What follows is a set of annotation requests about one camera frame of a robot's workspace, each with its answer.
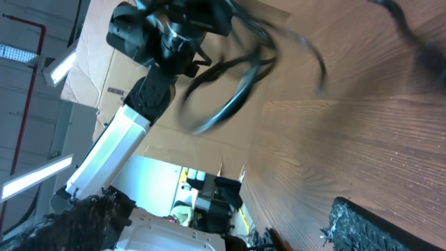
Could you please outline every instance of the wall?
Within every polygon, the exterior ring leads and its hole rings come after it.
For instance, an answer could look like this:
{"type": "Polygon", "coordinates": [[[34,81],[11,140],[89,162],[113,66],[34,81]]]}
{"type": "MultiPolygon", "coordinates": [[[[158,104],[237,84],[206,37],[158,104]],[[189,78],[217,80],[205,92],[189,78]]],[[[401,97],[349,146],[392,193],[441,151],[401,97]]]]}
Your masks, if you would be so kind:
{"type": "Polygon", "coordinates": [[[72,174],[75,173],[75,165],[78,165],[93,145],[93,132],[96,123],[96,109],[85,105],[68,102],[72,105],[70,122],[63,143],[62,155],[73,153],[73,165],[56,176],[54,192],[61,188],[72,174]]]}
{"type": "Polygon", "coordinates": [[[142,156],[132,156],[111,185],[156,216],[170,214],[181,167],[142,156]]]}
{"type": "MultiPolygon", "coordinates": [[[[43,54],[53,58],[67,47],[76,9],[77,1],[0,1],[2,13],[47,27],[43,54]]],[[[40,36],[38,28],[0,17],[0,31],[0,43],[31,51],[37,50],[40,36]]],[[[32,69],[20,63],[0,59],[0,181],[5,181],[9,176],[31,71],[32,69]]],[[[61,87],[47,87],[43,76],[38,74],[17,171],[46,161],[56,125],[61,87]]],[[[22,216],[35,193],[36,188],[32,188],[10,199],[3,229],[7,229],[22,216]]]]}

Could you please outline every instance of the red pipe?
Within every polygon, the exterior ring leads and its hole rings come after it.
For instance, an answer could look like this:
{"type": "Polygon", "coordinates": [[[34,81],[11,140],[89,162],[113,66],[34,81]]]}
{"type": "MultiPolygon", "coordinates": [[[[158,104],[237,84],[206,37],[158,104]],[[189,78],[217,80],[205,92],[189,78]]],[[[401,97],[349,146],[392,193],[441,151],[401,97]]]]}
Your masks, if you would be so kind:
{"type": "MultiPolygon", "coordinates": [[[[35,22],[24,20],[24,19],[22,19],[20,17],[14,17],[12,15],[4,15],[3,14],[3,16],[9,18],[10,20],[15,20],[15,21],[18,21],[18,22],[22,22],[22,23],[29,24],[29,25],[36,26],[36,27],[40,28],[40,38],[39,38],[39,45],[37,46],[37,55],[41,55],[42,54],[43,40],[45,38],[45,33],[47,32],[47,27],[45,25],[43,25],[43,24],[37,24],[35,22]]],[[[36,81],[37,68],[38,68],[38,65],[36,64],[33,67],[33,74],[31,76],[31,82],[29,83],[28,96],[26,97],[25,108],[24,108],[24,111],[23,111],[22,124],[20,125],[19,137],[17,138],[17,144],[15,145],[13,166],[11,167],[11,171],[9,173],[10,176],[15,173],[15,167],[17,166],[17,161],[19,160],[19,152],[20,152],[20,147],[22,146],[22,139],[23,139],[23,134],[24,134],[24,131],[25,131],[26,118],[28,117],[29,105],[31,104],[31,98],[33,96],[34,82],[36,81]]],[[[1,232],[1,229],[3,227],[3,222],[5,220],[6,207],[7,206],[8,206],[8,201],[5,201],[3,203],[2,208],[1,208],[0,232],[1,232]]]]}

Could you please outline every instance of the black cable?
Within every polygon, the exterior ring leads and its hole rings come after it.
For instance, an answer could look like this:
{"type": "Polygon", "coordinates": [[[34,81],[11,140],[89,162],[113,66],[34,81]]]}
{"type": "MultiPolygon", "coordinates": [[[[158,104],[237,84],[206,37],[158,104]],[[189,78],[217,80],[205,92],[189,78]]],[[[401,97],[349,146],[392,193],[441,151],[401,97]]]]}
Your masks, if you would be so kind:
{"type": "Polygon", "coordinates": [[[15,236],[10,237],[9,239],[0,242],[0,248],[1,248],[2,250],[7,250],[7,249],[6,249],[6,245],[7,245],[8,243],[10,243],[11,241],[14,241],[14,240],[15,240],[15,236]]]}
{"type": "Polygon", "coordinates": [[[254,223],[251,224],[248,234],[246,235],[238,234],[236,235],[236,237],[243,239],[247,244],[249,244],[249,246],[256,246],[262,244],[260,235],[256,227],[254,226],[254,223]]]}
{"type": "Polygon", "coordinates": [[[16,229],[18,226],[20,226],[23,222],[26,222],[29,219],[29,216],[31,216],[31,213],[34,211],[34,209],[36,208],[36,204],[37,204],[37,198],[39,195],[39,191],[40,191],[40,185],[39,188],[37,189],[37,193],[36,195],[34,195],[34,199],[31,202],[31,204],[28,207],[28,210],[26,210],[25,214],[20,218],[20,220],[15,223],[13,226],[9,227],[7,230],[3,231],[3,233],[1,233],[2,236],[5,236],[6,234],[8,234],[9,232],[11,232],[12,230],[16,229]]]}
{"type": "Polygon", "coordinates": [[[401,35],[407,39],[413,45],[421,48],[425,48],[425,43],[418,38],[409,28],[406,16],[404,15],[403,9],[393,0],[369,0],[372,3],[376,3],[386,8],[392,15],[394,21],[397,23],[397,28],[401,35]]]}
{"type": "Polygon", "coordinates": [[[169,5],[172,3],[172,0],[158,0],[158,1],[151,1],[151,4],[147,6],[147,8],[138,10],[139,16],[142,19],[145,19],[147,16],[152,15],[159,9],[165,7],[166,5],[169,5]]]}
{"type": "Polygon", "coordinates": [[[2,250],[102,250],[105,231],[122,220],[118,203],[111,190],[79,200],[75,206],[48,214],[42,222],[8,239],[2,243],[2,250]]]}
{"type": "MultiPolygon", "coordinates": [[[[183,98],[180,100],[180,108],[178,112],[180,124],[194,134],[201,134],[205,131],[208,131],[211,128],[214,128],[215,126],[218,126],[219,124],[225,122],[235,113],[237,113],[240,108],[246,103],[252,92],[252,89],[254,88],[254,85],[272,72],[278,60],[279,52],[277,46],[272,39],[272,36],[265,30],[262,24],[270,27],[276,32],[279,32],[280,28],[265,20],[259,20],[255,17],[252,17],[242,6],[240,6],[233,0],[226,1],[233,8],[234,17],[237,17],[248,30],[256,34],[259,38],[259,41],[257,41],[255,49],[245,56],[240,56],[227,62],[224,61],[224,57],[222,56],[222,60],[220,62],[207,69],[204,73],[201,73],[191,82],[183,98]],[[270,59],[261,60],[261,55],[263,54],[263,51],[265,49],[272,50],[275,55],[270,59]],[[191,114],[185,112],[187,108],[187,99],[190,97],[192,92],[195,91],[195,89],[197,89],[204,83],[214,82],[221,76],[221,74],[225,73],[228,69],[237,66],[240,63],[247,62],[249,62],[251,66],[243,75],[233,97],[215,114],[204,119],[194,119],[191,114]]],[[[321,78],[318,83],[318,89],[321,90],[323,88],[323,83],[325,82],[326,76],[326,68],[321,53],[305,37],[296,33],[292,34],[295,36],[295,39],[299,38],[298,42],[302,45],[305,45],[307,49],[311,50],[318,59],[319,65],[321,67],[321,78]]],[[[234,36],[234,38],[238,41],[238,36],[236,33],[234,34],[234,36]]]]}
{"type": "Polygon", "coordinates": [[[263,244],[248,248],[248,250],[264,250],[265,248],[275,248],[274,244],[263,244]]]}
{"type": "Polygon", "coordinates": [[[67,48],[70,45],[72,45],[72,43],[75,41],[77,20],[79,19],[79,14],[80,14],[80,11],[81,11],[81,4],[82,4],[82,0],[79,0],[77,2],[77,11],[76,11],[75,23],[73,24],[72,29],[71,29],[70,38],[68,39],[68,46],[67,46],[67,48]]]}
{"type": "Polygon", "coordinates": [[[244,50],[245,46],[243,45],[242,40],[240,39],[240,36],[237,34],[236,30],[232,30],[231,35],[234,37],[234,40],[236,41],[237,45],[244,50]]]}

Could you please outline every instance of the black fabric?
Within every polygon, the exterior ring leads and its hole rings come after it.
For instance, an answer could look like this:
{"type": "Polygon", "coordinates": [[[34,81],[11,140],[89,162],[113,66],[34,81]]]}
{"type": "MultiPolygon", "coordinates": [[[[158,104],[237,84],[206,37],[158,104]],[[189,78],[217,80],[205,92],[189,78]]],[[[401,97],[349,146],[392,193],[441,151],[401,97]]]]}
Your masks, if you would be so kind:
{"type": "Polygon", "coordinates": [[[334,199],[329,220],[321,231],[336,251],[443,250],[343,197],[334,199]]]}
{"type": "Polygon", "coordinates": [[[231,228],[231,208],[227,201],[213,199],[208,210],[208,233],[227,234],[231,228]]]}
{"type": "Polygon", "coordinates": [[[188,178],[186,181],[192,188],[195,188],[198,191],[203,189],[204,181],[198,181],[196,179],[190,179],[190,178],[188,178]]]}
{"type": "Polygon", "coordinates": [[[203,216],[199,219],[194,219],[193,229],[208,233],[207,219],[203,216]]]}
{"type": "Polygon", "coordinates": [[[216,177],[214,182],[218,191],[230,205],[234,208],[240,208],[243,205],[242,197],[239,195],[242,183],[222,177],[216,177]]]}
{"type": "Polygon", "coordinates": [[[226,235],[223,237],[224,245],[226,246],[226,251],[247,251],[246,242],[241,238],[226,235]]]}
{"type": "Polygon", "coordinates": [[[183,202],[183,201],[176,201],[174,204],[174,208],[177,206],[190,206],[187,203],[183,202]]]}

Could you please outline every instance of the black equipment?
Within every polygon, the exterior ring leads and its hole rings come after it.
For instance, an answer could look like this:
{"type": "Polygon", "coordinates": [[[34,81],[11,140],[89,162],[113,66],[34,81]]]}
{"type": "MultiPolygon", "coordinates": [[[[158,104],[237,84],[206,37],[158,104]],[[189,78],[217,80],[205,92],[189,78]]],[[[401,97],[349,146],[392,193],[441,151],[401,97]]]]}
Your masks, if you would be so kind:
{"type": "MultiPolygon", "coordinates": [[[[180,100],[180,124],[193,133],[205,132],[233,116],[247,101],[254,85],[273,70],[277,62],[277,48],[264,26],[273,30],[279,27],[252,17],[233,0],[158,0],[137,1],[137,7],[121,3],[110,19],[107,42],[137,63],[149,68],[147,77],[141,78],[125,99],[125,104],[143,114],[152,124],[165,111],[174,97],[172,88],[178,75],[195,77],[180,100]],[[201,73],[199,66],[210,66],[212,60],[200,48],[206,33],[221,36],[232,33],[232,17],[237,17],[258,40],[245,56],[221,61],[201,73]],[[262,59],[263,50],[274,52],[262,59]],[[198,54],[203,60],[194,60],[198,54]],[[217,113],[208,118],[193,118],[187,113],[187,99],[201,84],[214,82],[228,69],[240,63],[251,67],[241,79],[236,93],[217,113]]],[[[303,36],[288,32],[298,43],[316,55],[321,67],[318,88],[325,80],[325,64],[321,54],[303,36]]]]}
{"type": "Polygon", "coordinates": [[[321,231],[336,251],[442,250],[343,197],[334,199],[330,226],[321,231]]]}

